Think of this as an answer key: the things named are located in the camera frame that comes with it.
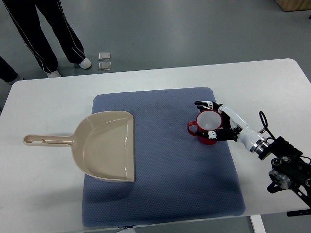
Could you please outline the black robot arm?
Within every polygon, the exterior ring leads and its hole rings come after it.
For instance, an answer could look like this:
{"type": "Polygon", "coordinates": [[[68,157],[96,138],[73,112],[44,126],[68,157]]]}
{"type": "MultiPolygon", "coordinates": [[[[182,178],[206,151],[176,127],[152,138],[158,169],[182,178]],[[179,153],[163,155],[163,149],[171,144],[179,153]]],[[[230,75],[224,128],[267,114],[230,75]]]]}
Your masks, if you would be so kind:
{"type": "Polygon", "coordinates": [[[267,191],[274,194],[283,190],[292,190],[305,204],[311,205],[311,163],[309,157],[295,148],[283,137],[278,138],[268,129],[265,114],[260,111],[259,117],[263,125],[262,133],[267,132],[268,138],[261,140],[256,149],[259,159],[264,160],[268,155],[275,156],[271,160],[272,169],[269,172],[271,184],[267,191]]]}

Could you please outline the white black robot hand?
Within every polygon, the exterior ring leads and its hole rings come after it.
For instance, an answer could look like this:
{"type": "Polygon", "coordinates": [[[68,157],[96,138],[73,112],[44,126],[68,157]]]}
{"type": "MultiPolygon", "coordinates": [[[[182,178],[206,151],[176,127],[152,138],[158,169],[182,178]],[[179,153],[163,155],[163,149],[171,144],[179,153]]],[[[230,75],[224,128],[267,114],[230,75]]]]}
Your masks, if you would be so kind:
{"type": "Polygon", "coordinates": [[[213,101],[196,101],[196,107],[203,112],[213,110],[220,114],[222,126],[220,129],[211,131],[197,130],[196,136],[209,139],[211,141],[233,140],[244,144],[251,153],[261,154],[268,147],[267,139],[261,134],[251,129],[240,115],[224,104],[217,104],[213,101]]]}

